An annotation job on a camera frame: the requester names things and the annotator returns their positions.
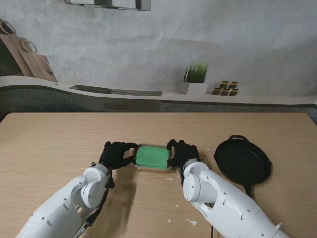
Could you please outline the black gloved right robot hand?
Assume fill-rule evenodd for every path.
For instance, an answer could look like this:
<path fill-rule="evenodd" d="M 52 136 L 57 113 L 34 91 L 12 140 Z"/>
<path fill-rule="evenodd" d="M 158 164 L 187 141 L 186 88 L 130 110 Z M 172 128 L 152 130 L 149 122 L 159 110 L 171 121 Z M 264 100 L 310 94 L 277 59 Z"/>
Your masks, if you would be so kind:
<path fill-rule="evenodd" d="M 167 143 L 166 148 L 170 150 L 174 149 L 174 156 L 167 160 L 167 164 L 171 167 L 182 167 L 187 161 L 191 159 L 197 159 L 199 162 L 200 154 L 195 145 L 190 145 L 185 143 L 184 140 L 179 140 L 178 142 L 174 139 Z"/>

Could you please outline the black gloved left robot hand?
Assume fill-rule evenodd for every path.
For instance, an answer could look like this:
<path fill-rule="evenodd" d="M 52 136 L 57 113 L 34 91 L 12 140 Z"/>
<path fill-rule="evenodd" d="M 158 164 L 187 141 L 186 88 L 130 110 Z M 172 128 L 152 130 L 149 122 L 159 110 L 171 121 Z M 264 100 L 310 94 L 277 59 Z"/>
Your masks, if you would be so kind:
<path fill-rule="evenodd" d="M 106 142 L 99 163 L 111 170 L 126 167 L 134 161 L 134 157 L 124 158 L 125 152 L 138 147 L 136 143 L 126 142 Z"/>

